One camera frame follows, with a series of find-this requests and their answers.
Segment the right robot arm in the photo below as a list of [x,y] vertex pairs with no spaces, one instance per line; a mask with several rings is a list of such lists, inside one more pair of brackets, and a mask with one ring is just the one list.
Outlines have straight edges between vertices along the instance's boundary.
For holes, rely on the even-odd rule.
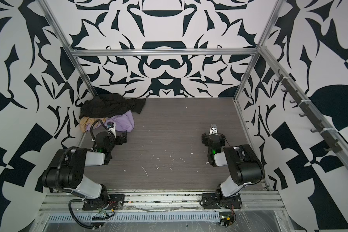
[[231,146],[226,136],[217,132],[203,133],[201,142],[208,148],[209,164],[213,167],[226,166],[229,170],[229,176],[216,190],[218,199],[233,198],[246,186],[264,180],[264,167],[250,145]]

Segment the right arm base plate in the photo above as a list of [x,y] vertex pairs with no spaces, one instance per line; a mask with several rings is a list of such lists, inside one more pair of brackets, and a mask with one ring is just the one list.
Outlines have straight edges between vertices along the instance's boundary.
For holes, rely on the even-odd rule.
[[199,204],[204,209],[241,209],[243,203],[239,195],[230,198],[218,198],[215,193],[203,193]]

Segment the purple cloth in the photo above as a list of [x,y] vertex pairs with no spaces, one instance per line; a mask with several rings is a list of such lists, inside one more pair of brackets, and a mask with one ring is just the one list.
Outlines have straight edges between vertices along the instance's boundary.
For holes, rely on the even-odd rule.
[[117,131],[131,132],[135,126],[131,111],[128,111],[123,115],[106,118],[106,124],[108,122],[113,122]]

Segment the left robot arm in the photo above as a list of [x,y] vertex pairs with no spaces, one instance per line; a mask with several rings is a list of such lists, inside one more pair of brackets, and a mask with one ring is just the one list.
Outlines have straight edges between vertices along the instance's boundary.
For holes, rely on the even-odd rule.
[[104,131],[94,137],[93,148],[59,149],[41,181],[44,187],[59,190],[85,199],[106,197],[105,186],[85,176],[85,167],[108,165],[112,150],[127,142],[127,132]]

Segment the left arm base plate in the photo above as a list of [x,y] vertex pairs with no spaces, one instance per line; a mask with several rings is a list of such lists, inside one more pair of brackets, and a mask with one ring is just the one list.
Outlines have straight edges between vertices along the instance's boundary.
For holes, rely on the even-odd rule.
[[86,199],[82,210],[93,211],[98,209],[116,210],[124,205],[125,194],[109,194],[108,197],[100,197],[97,199]]

